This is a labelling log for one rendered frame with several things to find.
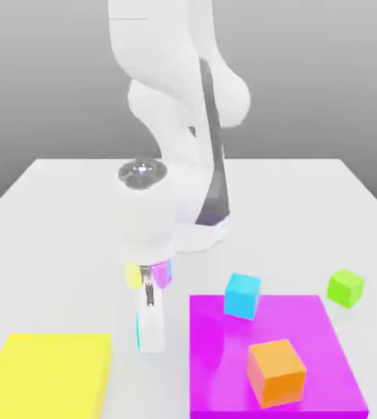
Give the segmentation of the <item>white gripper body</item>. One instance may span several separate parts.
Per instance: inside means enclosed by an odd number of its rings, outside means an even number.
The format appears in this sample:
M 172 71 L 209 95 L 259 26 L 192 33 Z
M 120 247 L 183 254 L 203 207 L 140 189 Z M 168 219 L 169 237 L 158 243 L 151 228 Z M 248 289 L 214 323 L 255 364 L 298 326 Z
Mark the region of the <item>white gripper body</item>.
M 143 306 L 140 310 L 141 352 L 161 353 L 165 348 L 164 311 L 159 306 Z

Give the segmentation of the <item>small orange cube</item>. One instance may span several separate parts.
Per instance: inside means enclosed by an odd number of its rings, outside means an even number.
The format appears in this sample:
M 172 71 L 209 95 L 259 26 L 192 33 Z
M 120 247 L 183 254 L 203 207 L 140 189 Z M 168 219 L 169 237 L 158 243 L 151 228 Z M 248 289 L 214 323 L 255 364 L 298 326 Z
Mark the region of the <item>small orange cube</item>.
M 287 339 L 250 345 L 247 377 L 260 408 L 303 399 L 307 369 Z

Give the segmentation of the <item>small green cube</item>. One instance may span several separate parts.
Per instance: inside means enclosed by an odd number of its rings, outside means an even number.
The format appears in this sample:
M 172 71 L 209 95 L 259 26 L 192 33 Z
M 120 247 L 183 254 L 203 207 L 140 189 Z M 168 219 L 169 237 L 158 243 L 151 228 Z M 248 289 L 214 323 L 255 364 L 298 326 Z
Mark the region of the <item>small green cube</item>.
M 327 287 L 327 298 L 350 309 L 361 297 L 365 280 L 345 268 L 334 273 Z

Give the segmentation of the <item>large magenta box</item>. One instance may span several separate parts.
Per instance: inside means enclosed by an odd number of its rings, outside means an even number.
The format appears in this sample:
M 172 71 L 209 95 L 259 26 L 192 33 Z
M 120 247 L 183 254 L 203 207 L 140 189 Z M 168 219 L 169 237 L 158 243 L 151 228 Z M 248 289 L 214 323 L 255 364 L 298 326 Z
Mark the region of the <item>large magenta box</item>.
M 190 297 L 191 419 L 367 419 L 369 408 L 317 295 L 263 295 L 254 320 L 221 295 Z M 247 378 L 252 344 L 287 339 L 307 369 L 303 399 L 260 408 Z

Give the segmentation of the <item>large yellow box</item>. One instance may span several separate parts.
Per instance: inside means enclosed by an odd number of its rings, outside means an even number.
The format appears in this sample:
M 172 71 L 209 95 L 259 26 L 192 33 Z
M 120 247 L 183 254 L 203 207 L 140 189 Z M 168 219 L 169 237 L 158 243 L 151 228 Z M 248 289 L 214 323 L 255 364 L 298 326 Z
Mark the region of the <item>large yellow box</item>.
M 101 419 L 111 335 L 11 334 L 0 352 L 0 419 Z

